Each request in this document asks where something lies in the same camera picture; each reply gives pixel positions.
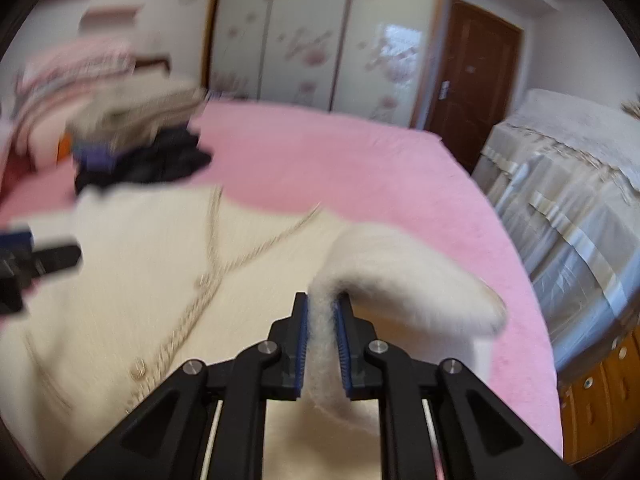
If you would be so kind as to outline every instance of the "door frame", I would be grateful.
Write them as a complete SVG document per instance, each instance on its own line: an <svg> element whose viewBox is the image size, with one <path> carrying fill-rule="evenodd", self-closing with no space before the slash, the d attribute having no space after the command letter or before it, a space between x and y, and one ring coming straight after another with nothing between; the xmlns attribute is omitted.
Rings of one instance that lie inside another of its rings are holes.
<svg viewBox="0 0 640 480"><path fill-rule="evenodd" d="M474 11L480 13L480 14L484 14L485 16L491 18L492 20L495 20L496 22L499 22L503 25L505 25L506 27L509 27L512 30L515 30L517 33L519 33L520 35L520 41L518 42L517 46L516 46L516 51L515 51L515 56L516 56L516 70L513 71L513 76L511 77L511 81L509 81L509 99L507 99L506 104L504 106L504 109L507 110L509 108L509 105L511 104L511 100L513 99L513 84L515 83L516 80L516 76L520 67L520 54L522 53L522 43L525 40L525 31L523 28L518 27L517 25L513 25L513 23L508 22L507 20L501 18L500 16L497 16L496 14L489 12L486 9L483 9L482 7L478 7L474 4L470 4L469 2L466 2L465 0L450 0L450 6L449 6L449 15L447 17L447 34L444 38L444 42L442 44L442 51L440 53L440 60L438 62L438 76L435 80L435 85L433 87L433 93L431 95L431 103L429 105L429 113L427 114L427 120L424 123L424 130L430 132L431 131L431 122L433 121L433 114L436 108L436 104L438 103L439 99L438 96L440 95L440 88L442 87L442 81L444 79L444 71L446 68L446 63L444 63L445 59L444 59L444 55L445 55L445 49L447 47L447 45L449 44L449 40L452 39L452 35L453 35L453 28L451 27L451 15L453 12L453 8L455 6L463 6L463 7L468 7L470 9L473 9Z"/></svg>
<svg viewBox="0 0 640 480"><path fill-rule="evenodd" d="M430 54L433 52L435 48L437 48L436 43L436 35L440 28L440 23L442 21L442 9L444 8L446 0L436 0L433 8L433 15L431 18L430 24L430 38L429 42L425 46L424 56L422 58L421 67L419 70L418 76L418 85L415 93L415 101L414 101L414 109L412 111L411 120L409 122L409 128L415 128L418 123L418 119L420 117L421 110L424 110L422 104L424 103L424 98L428 92L429 85L429 76L430 76ZM342 57L342 44L344 43L344 33L347 27L347 21L349 17L349 13L351 10L351 0L346 1L346 8L344 15L342 17L342 27L340 33L340 44L338 45L338 57L335 63L335 74L334 81L332 83L332 95L331 95L331 104L333 104L334 93L335 93L335 85L337 83L337 74L340 67L340 58ZM210 66L211 66L211 55L213 49L213 28L216 22L216 13L218 11L218 0L209 0L209 7L207 9L206 15L206 23L204 30L204 38L202 40L202 57L201 57L201 66L200 66L200 85L204 88L209 88L209 77L210 77Z"/></svg>

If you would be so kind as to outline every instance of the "dried plant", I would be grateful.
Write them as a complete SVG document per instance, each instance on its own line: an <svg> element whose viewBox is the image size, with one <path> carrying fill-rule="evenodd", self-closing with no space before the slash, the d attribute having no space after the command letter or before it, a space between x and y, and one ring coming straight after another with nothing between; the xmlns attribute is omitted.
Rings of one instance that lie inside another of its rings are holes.
<svg viewBox="0 0 640 480"><path fill-rule="evenodd" d="M635 119L640 121L640 94L636 95L635 101L627 101L622 103L622 109Z"/></svg>

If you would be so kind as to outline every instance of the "silver screw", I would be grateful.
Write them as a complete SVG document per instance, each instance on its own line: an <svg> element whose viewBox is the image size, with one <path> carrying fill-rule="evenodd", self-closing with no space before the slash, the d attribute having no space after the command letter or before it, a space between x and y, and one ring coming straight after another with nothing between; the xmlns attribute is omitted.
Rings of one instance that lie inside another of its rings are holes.
<svg viewBox="0 0 640 480"><path fill-rule="evenodd" d="M187 375L197 375L202 370L202 362L197 359L191 359L182 365L182 371Z"/></svg>
<svg viewBox="0 0 640 480"><path fill-rule="evenodd" d="M447 374L459 374L462 371L462 364L456 359L447 359L443 362L442 369Z"/></svg>
<svg viewBox="0 0 640 480"><path fill-rule="evenodd" d="M380 339L374 339L371 343L369 343L369 350L371 350L374 354L383 354L387 350L389 350L389 345L384 341L380 341Z"/></svg>
<svg viewBox="0 0 640 480"><path fill-rule="evenodd" d="M258 343L258 352L263 354L273 354L278 349L278 344L273 341L263 341Z"/></svg>

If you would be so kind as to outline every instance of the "wooden cabinet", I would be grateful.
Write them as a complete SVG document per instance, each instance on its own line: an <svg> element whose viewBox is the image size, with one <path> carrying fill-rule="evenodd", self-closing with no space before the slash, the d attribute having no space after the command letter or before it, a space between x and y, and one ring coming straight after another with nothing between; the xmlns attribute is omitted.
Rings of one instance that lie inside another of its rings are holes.
<svg viewBox="0 0 640 480"><path fill-rule="evenodd" d="M640 423L640 329L589 373L560 391L564 459L579 462Z"/></svg>

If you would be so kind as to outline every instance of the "door handle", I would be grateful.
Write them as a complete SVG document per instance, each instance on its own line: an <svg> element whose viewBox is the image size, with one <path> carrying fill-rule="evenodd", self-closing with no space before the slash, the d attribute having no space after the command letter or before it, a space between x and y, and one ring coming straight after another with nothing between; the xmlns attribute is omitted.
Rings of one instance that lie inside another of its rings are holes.
<svg viewBox="0 0 640 480"><path fill-rule="evenodd" d="M449 94L449 86L451 81L443 81L440 85L440 95L438 95L438 101L444 101Z"/></svg>

